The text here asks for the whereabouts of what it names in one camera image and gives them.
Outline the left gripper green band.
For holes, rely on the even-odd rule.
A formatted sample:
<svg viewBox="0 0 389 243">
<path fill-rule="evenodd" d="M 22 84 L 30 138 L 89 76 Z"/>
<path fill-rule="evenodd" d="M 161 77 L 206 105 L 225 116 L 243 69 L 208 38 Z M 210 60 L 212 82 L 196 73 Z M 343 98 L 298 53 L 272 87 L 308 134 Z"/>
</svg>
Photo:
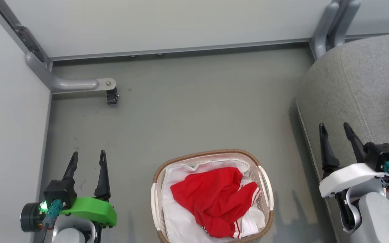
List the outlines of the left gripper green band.
<svg viewBox="0 0 389 243">
<path fill-rule="evenodd" d="M 53 180 L 49 184 L 50 190 L 44 192 L 45 201 L 27 203 L 20 215 L 20 226 L 24 232 L 38 232 L 51 229 L 57 217 L 74 215 L 100 226 L 113 227 L 117 225 L 118 217 L 114 207 L 110 204 L 111 197 L 108 165 L 105 150 L 99 157 L 99 180 L 94 191 L 94 197 L 77 197 L 74 188 L 74 173 L 78 165 L 78 152 L 71 156 L 62 180 Z"/>
</svg>

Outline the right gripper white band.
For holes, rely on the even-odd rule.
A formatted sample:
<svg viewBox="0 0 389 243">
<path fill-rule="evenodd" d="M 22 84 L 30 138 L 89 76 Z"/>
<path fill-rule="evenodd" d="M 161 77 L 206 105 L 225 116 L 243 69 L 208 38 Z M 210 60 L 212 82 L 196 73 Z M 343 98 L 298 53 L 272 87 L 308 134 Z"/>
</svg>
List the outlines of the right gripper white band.
<svg viewBox="0 0 389 243">
<path fill-rule="evenodd" d="M 368 142 L 363 146 L 350 124 L 344 123 L 344 131 L 352 145 L 357 163 L 340 168 L 340 162 L 329 143 L 325 125 L 320 123 L 318 129 L 323 170 L 323 180 L 319 185 L 322 197 L 335 195 L 370 179 L 389 177 L 389 143 Z"/>
</svg>

